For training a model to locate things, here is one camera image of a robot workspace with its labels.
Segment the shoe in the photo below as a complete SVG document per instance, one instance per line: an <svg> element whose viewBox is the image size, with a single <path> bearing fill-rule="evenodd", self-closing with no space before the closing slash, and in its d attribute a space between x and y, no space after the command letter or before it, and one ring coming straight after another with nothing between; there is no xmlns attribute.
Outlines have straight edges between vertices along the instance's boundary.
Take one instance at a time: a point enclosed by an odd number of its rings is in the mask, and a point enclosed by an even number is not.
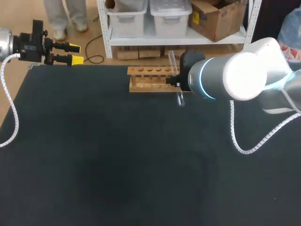
<svg viewBox="0 0 301 226"><path fill-rule="evenodd" d="M75 23L75 28L77 32L85 32L86 30L88 30L86 23Z"/></svg>
<svg viewBox="0 0 301 226"><path fill-rule="evenodd" d="M64 41L67 38L66 30L55 30L54 39L57 41Z"/></svg>

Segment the person's leg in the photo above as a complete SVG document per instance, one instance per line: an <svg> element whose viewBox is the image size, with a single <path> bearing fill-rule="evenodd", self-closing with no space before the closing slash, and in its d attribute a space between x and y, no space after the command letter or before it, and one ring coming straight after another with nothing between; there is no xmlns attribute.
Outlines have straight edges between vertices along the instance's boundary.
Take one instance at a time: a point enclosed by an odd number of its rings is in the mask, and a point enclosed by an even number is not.
<svg viewBox="0 0 301 226"><path fill-rule="evenodd" d="M68 24L62 0L44 0L44 6L50 25L54 29L56 40L66 39L65 29Z"/></svg>
<svg viewBox="0 0 301 226"><path fill-rule="evenodd" d="M76 25L78 32L87 30L87 7L86 0L66 0L71 20Z"/></svg>

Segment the test tube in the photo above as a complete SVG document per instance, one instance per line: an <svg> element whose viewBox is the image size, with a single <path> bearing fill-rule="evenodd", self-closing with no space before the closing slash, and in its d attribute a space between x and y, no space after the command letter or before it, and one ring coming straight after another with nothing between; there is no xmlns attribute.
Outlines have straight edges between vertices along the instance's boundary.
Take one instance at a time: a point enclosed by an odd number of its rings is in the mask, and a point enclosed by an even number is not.
<svg viewBox="0 0 301 226"><path fill-rule="evenodd" d="M169 59L170 69L172 71L173 76L177 76L179 74L179 72L178 72L177 62L175 60L173 51L168 52L168 59ZM184 103L184 97L183 97L182 90L179 89L179 91L177 91L176 95L177 95L178 105L183 107L185 105L185 103Z"/></svg>

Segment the black cable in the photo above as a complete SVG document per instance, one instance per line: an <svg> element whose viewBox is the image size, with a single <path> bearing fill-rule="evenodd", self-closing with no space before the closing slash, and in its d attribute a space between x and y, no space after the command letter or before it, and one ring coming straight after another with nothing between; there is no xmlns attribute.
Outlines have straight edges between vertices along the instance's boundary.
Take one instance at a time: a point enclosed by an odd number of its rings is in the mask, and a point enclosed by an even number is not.
<svg viewBox="0 0 301 226"><path fill-rule="evenodd" d="M98 18L99 18L99 16L96 17L96 18L94 18L94 19L93 19L93 22L96 22L96 21L98 20ZM84 60L84 62L88 60L88 61L90 61L91 63L93 63L93 64L95 64L95 65L98 65L98 64L101 64L101 63L104 61L104 57L103 57L102 55L94 55L94 56L89 56L89 57L88 57L88 54L87 54L87 48L88 48L89 44L90 44L91 42L93 42L94 40L96 40L96 39L98 39L98 38L101 38L102 36L103 36L103 35L99 35L99 36L97 36L96 38L93 38L92 40L90 40L90 41L88 42L88 44L87 44L86 47L85 47L85 54L86 54L86 57L87 57L87 58ZM91 59L91 58L94 58L94 57L101 57L102 60L99 61L99 62L91 61L90 59Z"/></svg>

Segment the white pants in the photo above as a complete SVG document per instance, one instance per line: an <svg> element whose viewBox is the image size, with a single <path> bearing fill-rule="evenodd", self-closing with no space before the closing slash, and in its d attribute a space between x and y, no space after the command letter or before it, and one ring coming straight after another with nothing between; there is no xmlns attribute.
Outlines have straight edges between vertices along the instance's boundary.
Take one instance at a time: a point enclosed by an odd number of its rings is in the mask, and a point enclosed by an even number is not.
<svg viewBox="0 0 301 226"><path fill-rule="evenodd" d="M86 0L66 0L66 5L70 18L74 23L85 23L87 21ZM63 6L63 0L44 0L44 6L53 29L65 29L68 24L68 17Z"/></svg>

